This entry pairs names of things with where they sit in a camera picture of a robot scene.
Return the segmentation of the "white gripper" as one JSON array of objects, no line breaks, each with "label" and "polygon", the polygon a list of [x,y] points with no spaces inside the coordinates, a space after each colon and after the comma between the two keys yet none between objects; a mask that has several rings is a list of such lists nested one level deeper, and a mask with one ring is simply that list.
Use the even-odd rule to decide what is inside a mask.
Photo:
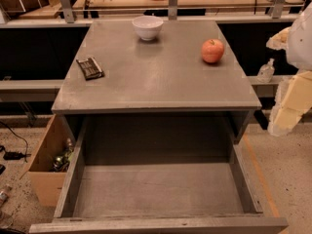
[{"label": "white gripper", "polygon": [[[269,38],[266,47],[286,50],[287,62],[298,69],[312,70],[312,3],[286,27]],[[290,133],[312,108],[312,71],[300,71],[278,85],[268,132],[275,137]]]}]

